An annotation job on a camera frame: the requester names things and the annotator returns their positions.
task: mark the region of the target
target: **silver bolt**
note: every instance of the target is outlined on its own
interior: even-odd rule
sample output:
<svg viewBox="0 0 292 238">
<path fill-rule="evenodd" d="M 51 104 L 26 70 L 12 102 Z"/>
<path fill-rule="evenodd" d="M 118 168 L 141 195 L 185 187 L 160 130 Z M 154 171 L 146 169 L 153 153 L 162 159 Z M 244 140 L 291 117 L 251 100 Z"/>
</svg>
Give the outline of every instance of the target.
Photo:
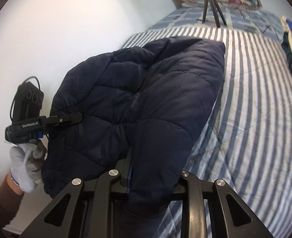
<svg viewBox="0 0 292 238">
<path fill-rule="evenodd" d="M 224 186 L 225 185 L 225 181 L 222 180 L 222 179 L 217 179 L 216 180 L 216 184 L 219 185 L 219 186 Z"/>
<path fill-rule="evenodd" d="M 75 178 L 75 179 L 72 180 L 72 184 L 73 184 L 73 185 L 79 185 L 79 184 L 81 184 L 81 182 L 82 182 L 82 181 L 81 181 L 80 178 Z"/>
<path fill-rule="evenodd" d="M 188 171 L 185 171 L 185 170 L 181 171 L 181 176 L 188 177 L 189 175 L 190 173 Z"/>
<path fill-rule="evenodd" d="M 116 169 L 113 169 L 113 170 L 110 170 L 110 171 L 108 172 L 108 174 L 109 174 L 110 176 L 116 176 L 116 175 L 118 175 L 118 171 L 117 171 Z"/>
</svg>

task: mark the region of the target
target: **white glove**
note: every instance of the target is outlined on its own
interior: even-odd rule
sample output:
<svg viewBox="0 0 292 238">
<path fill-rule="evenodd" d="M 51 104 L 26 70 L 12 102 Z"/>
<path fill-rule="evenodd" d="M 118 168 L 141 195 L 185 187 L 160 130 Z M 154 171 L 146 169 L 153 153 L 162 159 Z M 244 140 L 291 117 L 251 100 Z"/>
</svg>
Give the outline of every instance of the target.
<svg viewBox="0 0 292 238">
<path fill-rule="evenodd" d="M 18 144 L 10 149 L 11 175 L 24 192 L 33 192 L 42 183 L 41 167 L 47 149 L 41 142 Z"/>
</svg>

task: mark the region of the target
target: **bracelet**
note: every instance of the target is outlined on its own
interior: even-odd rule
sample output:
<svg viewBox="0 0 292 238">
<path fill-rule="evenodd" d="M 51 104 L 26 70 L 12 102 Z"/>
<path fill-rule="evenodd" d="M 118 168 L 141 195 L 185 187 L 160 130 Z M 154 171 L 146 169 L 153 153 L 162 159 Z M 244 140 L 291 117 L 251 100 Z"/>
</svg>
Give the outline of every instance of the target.
<svg viewBox="0 0 292 238">
<path fill-rule="evenodd" d="M 11 180 L 13 181 L 14 184 L 16 184 L 17 186 L 19 186 L 18 182 L 16 182 L 16 180 L 13 178 L 13 176 L 11 174 L 11 170 L 9 170 L 9 177 L 11 178 Z"/>
</svg>

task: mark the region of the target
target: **tripod leg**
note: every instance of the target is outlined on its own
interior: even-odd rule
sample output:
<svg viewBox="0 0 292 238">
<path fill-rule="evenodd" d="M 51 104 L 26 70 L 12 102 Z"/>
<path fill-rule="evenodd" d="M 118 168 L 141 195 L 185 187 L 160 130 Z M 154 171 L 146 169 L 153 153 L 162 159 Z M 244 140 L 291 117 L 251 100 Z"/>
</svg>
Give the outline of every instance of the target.
<svg viewBox="0 0 292 238">
<path fill-rule="evenodd" d="M 215 6 L 216 6 L 216 8 L 217 8 L 217 10 L 218 10 L 218 12 L 219 12 L 219 14 L 220 14 L 222 20 L 223 20 L 224 25 L 227 26 L 227 24 L 226 24 L 226 20 L 225 20 L 225 18 L 224 18 L 224 15 L 223 15 L 223 13 L 222 13 L 222 11 L 221 11 L 220 6 L 218 5 L 218 1 L 217 1 L 217 0 L 213 0 L 213 1 L 214 1 L 214 4 L 215 4 Z"/>
<path fill-rule="evenodd" d="M 208 5 L 208 0 L 204 0 L 202 23 L 205 23 L 205 20 L 206 20 L 206 17 L 207 17 L 207 5 Z"/>
<path fill-rule="evenodd" d="M 212 9 L 212 12 L 213 12 L 213 16 L 214 16 L 216 27 L 220 28 L 221 25 L 220 25 L 220 21 L 218 19 L 218 12 L 216 11 L 214 0 L 209 0 L 209 2 L 210 2 L 211 9 Z"/>
</svg>

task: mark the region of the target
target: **wrist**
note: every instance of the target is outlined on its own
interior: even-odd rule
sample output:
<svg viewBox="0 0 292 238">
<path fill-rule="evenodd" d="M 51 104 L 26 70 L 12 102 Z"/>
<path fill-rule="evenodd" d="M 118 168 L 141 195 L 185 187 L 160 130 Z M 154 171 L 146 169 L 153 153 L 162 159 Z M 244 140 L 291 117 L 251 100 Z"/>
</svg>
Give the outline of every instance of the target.
<svg viewBox="0 0 292 238">
<path fill-rule="evenodd" d="M 13 192 L 15 192 L 17 195 L 22 196 L 24 194 L 24 192 L 21 190 L 19 185 L 14 183 L 14 181 L 11 179 L 11 175 L 9 173 L 6 176 L 6 182 L 7 182 L 8 186 L 13 190 Z"/>
</svg>

